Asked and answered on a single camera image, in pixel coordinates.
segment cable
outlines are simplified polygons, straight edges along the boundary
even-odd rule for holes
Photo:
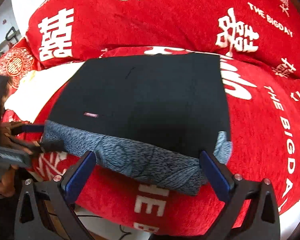
[[[118,239],[118,240],[122,240],[124,237],[128,236],[128,235],[131,235],[131,232],[126,232],[126,231],[123,231],[123,229],[121,228],[122,225],[119,225],[119,229],[120,231],[123,233],[122,236]]]
[[[49,215],[52,215],[52,216],[57,217],[56,214],[53,214],[53,213],[50,213],[50,212],[49,212]],[[77,215],[77,217],[95,217],[95,218],[103,218],[103,217],[94,216],[94,215]]]
[[[95,217],[95,218],[103,218],[103,217],[93,216],[93,215],[77,215],[77,217]]]
[[[53,213],[50,213],[50,212],[48,212],[48,213],[49,213],[49,215],[51,215],[51,216],[57,217],[56,214],[53,214]],[[77,215],[77,217],[96,217],[96,218],[103,218],[103,217],[100,217],[100,216],[94,216],[94,215]],[[126,232],[126,231],[124,231],[124,230],[122,229],[122,225],[119,225],[119,229],[120,229],[120,231],[122,232],[122,236],[120,236],[120,238],[119,238],[118,240],[122,240],[122,239],[124,239],[126,236],[132,234],[131,232]]]

